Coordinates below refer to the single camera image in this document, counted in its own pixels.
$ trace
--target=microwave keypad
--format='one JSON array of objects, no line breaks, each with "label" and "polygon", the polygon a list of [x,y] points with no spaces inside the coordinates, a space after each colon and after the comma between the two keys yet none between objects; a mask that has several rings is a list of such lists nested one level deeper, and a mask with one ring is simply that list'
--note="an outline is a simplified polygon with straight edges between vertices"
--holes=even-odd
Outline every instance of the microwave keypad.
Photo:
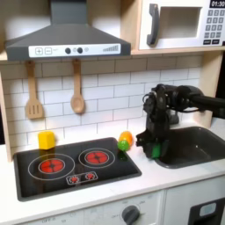
[{"label": "microwave keypad", "polygon": [[218,45],[224,22],[225,10],[209,10],[207,17],[204,45]]}]

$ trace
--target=microwave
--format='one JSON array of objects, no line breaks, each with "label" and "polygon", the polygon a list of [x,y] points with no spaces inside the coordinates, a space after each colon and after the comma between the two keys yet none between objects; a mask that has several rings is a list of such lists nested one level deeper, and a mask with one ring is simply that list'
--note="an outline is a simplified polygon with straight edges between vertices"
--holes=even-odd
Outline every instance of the microwave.
[{"label": "microwave", "polygon": [[225,0],[142,0],[139,49],[225,45]]}]

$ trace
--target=range hood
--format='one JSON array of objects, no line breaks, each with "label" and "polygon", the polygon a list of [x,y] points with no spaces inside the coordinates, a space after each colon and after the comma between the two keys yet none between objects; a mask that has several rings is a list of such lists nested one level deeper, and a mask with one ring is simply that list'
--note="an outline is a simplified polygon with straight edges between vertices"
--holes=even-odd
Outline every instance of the range hood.
[{"label": "range hood", "polygon": [[130,43],[87,24],[87,0],[51,0],[51,25],[5,44],[9,61],[130,55]]}]

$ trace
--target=wooden spatula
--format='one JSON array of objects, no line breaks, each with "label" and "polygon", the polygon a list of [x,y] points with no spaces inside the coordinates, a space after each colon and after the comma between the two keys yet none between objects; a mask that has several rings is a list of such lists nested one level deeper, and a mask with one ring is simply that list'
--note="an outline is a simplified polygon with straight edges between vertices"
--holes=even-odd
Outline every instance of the wooden spatula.
[{"label": "wooden spatula", "polygon": [[43,117],[43,107],[37,99],[35,78],[34,78],[34,62],[26,62],[26,71],[28,75],[28,86],[30,92],[30,99],[25,106],[25,113],[29,119],[37,119]]},{"label": "wooden spatula", "polygon": [[71,107],[75,113],[82,113],[84,110],[84,101],[81,95],[81,62],[73,61],[74,65],[74,96],[71,99]]}]

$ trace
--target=stove knob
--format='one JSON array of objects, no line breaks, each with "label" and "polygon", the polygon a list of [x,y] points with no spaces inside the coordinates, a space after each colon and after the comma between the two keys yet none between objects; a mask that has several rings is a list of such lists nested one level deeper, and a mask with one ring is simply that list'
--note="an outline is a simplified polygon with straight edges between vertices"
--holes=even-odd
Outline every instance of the stove knob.
[{"label": "stove knob", "polygon": [[136,206],[126,207],[122,212],[122,218],[126,225],[132,225],[140,216],[140,211]]},{"label": "stove knob", "polygon": [[71,181],[72,181],[73,183],[76,183],[76,182],[78,181],[78,179],[77,179],[77,178],[72,178]]},{"label": "stove knob", "polygon": [[92,173],[89,173],[89,174],[87,175],[87,178],[88,178],[88,179],[93,179],[93,178],[94,178],[94,175],[93,175]]}]

